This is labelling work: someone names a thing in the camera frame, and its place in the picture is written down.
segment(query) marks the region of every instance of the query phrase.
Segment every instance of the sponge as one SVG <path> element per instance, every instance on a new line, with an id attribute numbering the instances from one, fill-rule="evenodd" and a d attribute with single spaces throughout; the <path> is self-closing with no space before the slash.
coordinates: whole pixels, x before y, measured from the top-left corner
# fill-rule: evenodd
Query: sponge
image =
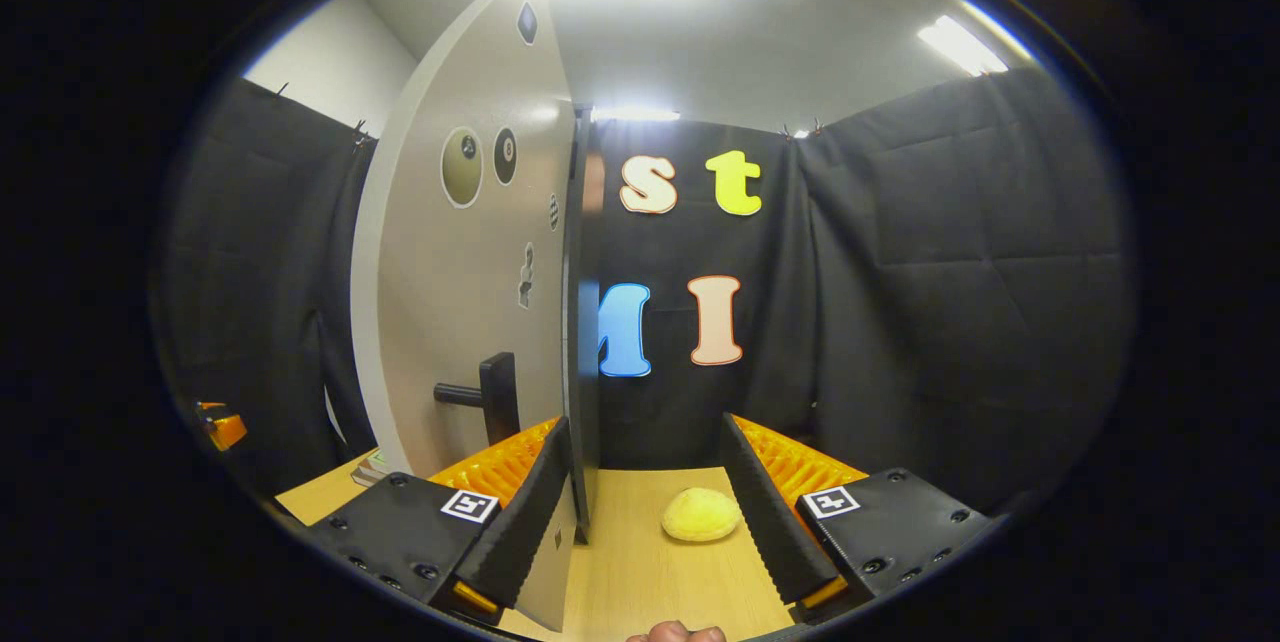
<path id="1" fill-rule="evenodd" d="M 719 540 L 733 532 L 740 522 L 742 512 L 731 496 L 704 487 L 678 492 L 662 515 L 662 528 L 686 542 Z"/>

